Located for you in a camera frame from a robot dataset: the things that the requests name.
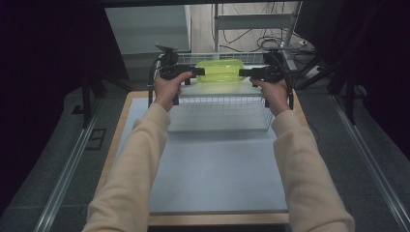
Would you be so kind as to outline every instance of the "sleeve cuff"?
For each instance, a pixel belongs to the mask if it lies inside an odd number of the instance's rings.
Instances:
[[[296,112],[293,110],[286,110],[281,112],[272,123],[272,129],[277,137],[281,136],[285,132],[301,126]]]
[[[159,125],[164,131],[166,131],[171,124],[168,113],[157,103],[152,103],[142,118]],[[138,121],[137,119],[133,124],[133,129],[136,127]]]

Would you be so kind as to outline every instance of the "sleeve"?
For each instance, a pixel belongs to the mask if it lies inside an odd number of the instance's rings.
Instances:
[[[355,221],[343,206],[310,129],[291,110],[280,113],[272,128],[292,231],[354,231]]]
[[[150,191],[169,124],[168,114],[155,103],[135,121],[104,186],[88,207],[83,231],[147,231]]]

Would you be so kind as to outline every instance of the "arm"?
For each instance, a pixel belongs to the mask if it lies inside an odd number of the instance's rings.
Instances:
[[[147,231],[150,191],[170,124],[166,111],[181,92],[180,83],[190,76],[185,72],[170,81],[156,78],[157,97],[144,117],[135,121],[104,186],[88,207],[83,231]]]
[[[262,87],[276,116],[274,149],[292,231],[354,231],[354,219],[343,206],[313,134],[287,105],[284,81],[251,82]]]

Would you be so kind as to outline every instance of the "person's left hand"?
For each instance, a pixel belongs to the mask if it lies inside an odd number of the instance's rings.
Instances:
[[[192,72],[183,72],[171,80],[165,80],[160,76],[155,77],[155,100],[154,103],[162,106],[166,111],[169,111],[172,106],[172,100],[175,95],[181,94],[181,83],[190,78]]]

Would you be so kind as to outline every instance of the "neon yellow bowl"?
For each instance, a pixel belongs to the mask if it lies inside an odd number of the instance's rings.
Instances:
[[[241,60],[201,61],[196,64],[196,67],[205,69],[205,75],[198,75],[196,77],[202,83],[242,81],[245,79],[243,76],[239,76],[239,69],[244,68],[244,62]]]

